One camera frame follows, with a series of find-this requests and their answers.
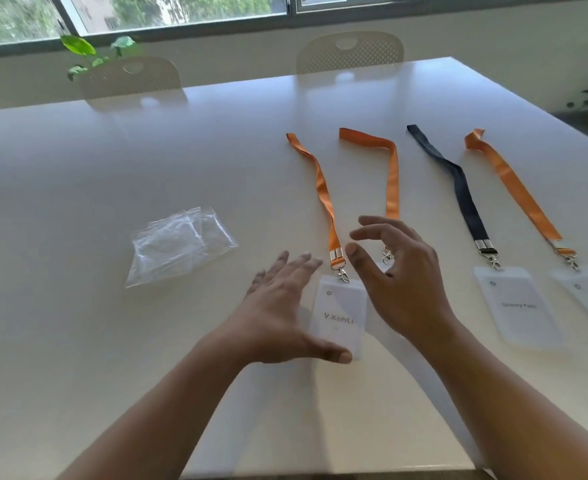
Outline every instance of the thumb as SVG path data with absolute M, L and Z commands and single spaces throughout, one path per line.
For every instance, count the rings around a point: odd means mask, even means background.
M 306 343 L 306 355 L 308 357 L 320 358 L 329 362 L 350 363 L 351 352 L 345 347 L 334 344 L 329 340 L 318 339 L 308 333 L 303 334 Z
M 371 285 L 380 282 L 385 276 L 369 253 L 356 242 L 348 242 L 347 246 L 345 246 L 345 253 L 358 273 L 358 277 L 360 277 L 368 290 Z

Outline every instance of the metal crimp end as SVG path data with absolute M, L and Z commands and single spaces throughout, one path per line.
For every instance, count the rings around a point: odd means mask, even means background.
M 392 254 L 392 251 L 390 251 L 387 246 L 385 246 L 385 249 L 383 249 L 383 264 L 387 266 L 392 264 L 393 260 L 394 255 Z
M 547 239 L 558 256 L 565 260 L 565 264 L 570 266 L 574 271 L 580 271 L 580 266 L 576 262 L 578 255 L 565 241 Z
M 474 244 L 476 244 L 478 252 L 481 253 L 481 256 L 489 260 L 492 268 L 494 268 L 496 271 L 502 271 L 500 263 L 498 262 L 498 251 L 489 239 L 477 239 L 474 241 Z
M 349 276 L 347 275 L 347 273 L 345 273 L 345 270 L 343 268 L 345 268 L 345 258 L 344 255 L 342 253 L 342 248 L 338 248 L 335 249 L 333 251 L 330 251 L 330 262 L 334 262 L 337 259 L 341 259 L 342 258 L 342 262 L 338 263 L 338 264 L 332 264 L 331 268 L 337 272 L 338 274 L 338 279 L 342 282 L 345 283 L 349 283 Z

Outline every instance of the lanyard strap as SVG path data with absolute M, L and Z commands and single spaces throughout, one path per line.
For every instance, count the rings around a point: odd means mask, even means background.
M 474 205 L 472 194 L 469 191 L 467 185 L 467 178 L 463 169 L 451 161 L 447 160 L 441 152 L 439 152 L 433 144 L 429 142 L 427 137 L 416 125 L 409 125 L 407 130 L 414 137 L 414 139 L 420 144 L 427 152 L 427 154 L 434 158 L 434 160 L 446 169 L 452 177 L 454 177 L 454 192 L 456 193 L 456 199 L 458 200 L 458 207 L 460 208 L 461 214 L 465 219 L 469 233 L 474 239 L 478 252 L 482 256 L 486 257 L 490 265 L 494 269 L 500 269 L 500 263 L 498 262 L 498 251 L 494 248 L 490 241 L 489 235 L 485 230 L 485 226 L 482 224 L 481 216 L 478 214 L 478 210 Z
M 387 173 L 387 190 L 385 201 L 385 215 L 389 219 L 400 217 L 400 195 L 399 195 L 399 171 L 398 171 L 398 152 L 393 141 L 385 138 L 372 136 L 361 131 L 341 128 L 338 130 L 338 137 L 359 146 L 369 148 L 386 148 L 389 150 L 389 170 Z M 387 247 L 383 249 L 383 263 L 390 264 L 394 260 L 394 255 Z
M 349 141 L 350 143 L 358 144 L 360 146 L 368 146 L 370 148 L 387 148 L 390 152 L 389 157 L 389 174 L 387 176 L 387 190 L 386 190 L 386 205 L 385 215 L 391 219 L 398 219 L 399 217 L 399 189 L 398 189 L 398 154 L 396 151 L 396 145 L 384 138 L 371 136 L 369 134 L 350 130 L 348 128 L 341 128 L 338 132 L 338 136 L 341 139 Z M 322 174 L 322 169 L 318 160 L 314 155 L 308 152 L 305 147 L 298 141 L 298 138 L 293 133 L 287 133 L 288 141 L 290 145 L 301 155 L 309 158 L 314 162 L 316 167 L 316 191 L 318 198 L 322 202 L 330 216 L 331 227 L 330 227 L 330 260 L 331 268 L 338 272 L 338 277 L 344 281 L 349 282 L 349 276 L 345 273 L 343 267 L 345 266 L 345 258 L 343 257 L 342 247 L 338 240 L 338 234 L 334 225 L 334 209 L 331 204 L 331 198 L 329 190 L 327 189 L 327 181 Z M 383 261 L 388 264 L 393 259 L 392 253 L 385 249 L 383 252 Z
M 345 258 L 343 257 L 342 247 L 340 246 L 338 234 L 336 233 L 336 228 L 334 226 L 333 205 L 331 204 L 330 192 L 327 189 L 327 181 L 325 180 L 325 176 L 322 174 L 321 166 L 318 163 L 316 157 L 312 153 L 308 152 L 300 143 L 300 141 L 298 141 L 298 138 L 294 133 L 287 133 L 287 137 L 290 145 L 293 146 L 298 153 L 306 158 L 309 158 L 316 165 L 316 191 L 318 192 L 318 198 L 324 205 L 325 210 L 327 210 L 327 214 L 330 216 L 331 221 L 329 246 L 331 268 L 338 272 L 338 277 L 342 281 L 348 283 L 349 276 L 343 269 L 345 267 Z
M 538 229 L 538 232 L 549 242 L 556 254 L 565 259 L 565 263 L 574 270 L 580 268 L 576 263 L 576 251 L 574 251 L 566 242 L 562 240 L 561 233 L 547 218 L 543 209 L 538 206 L 531 193 L 520 181 L 516 172 L 509 166 L 503 157 L 494 150 L 490 144 L 481 140 L 484 130 L 475 129 L 465 137 L 465 146 L 469 150 L 478 150 L 491 163 L 492 167 L 507 188 L 507 191 L 520 206 L 523 212 L 529 217 L 532 224 Z

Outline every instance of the chair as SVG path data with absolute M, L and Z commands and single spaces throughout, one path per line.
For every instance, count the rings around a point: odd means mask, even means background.
M 85 99 L 180 89 L 174 64 L 161 57 L 116 59 L 91 69 L 80 78 Z
M 296 73 L 351 69 L 402 62 L 398 37 L 385 32 L 345 32 L 308 43 L 296 58 Z

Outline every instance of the clear plastic badge holder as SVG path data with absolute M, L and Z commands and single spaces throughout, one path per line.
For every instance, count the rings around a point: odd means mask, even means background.
M 211 208 L 179 212 L 138 231 L 125 288 L 191 273 L 238 243 Z

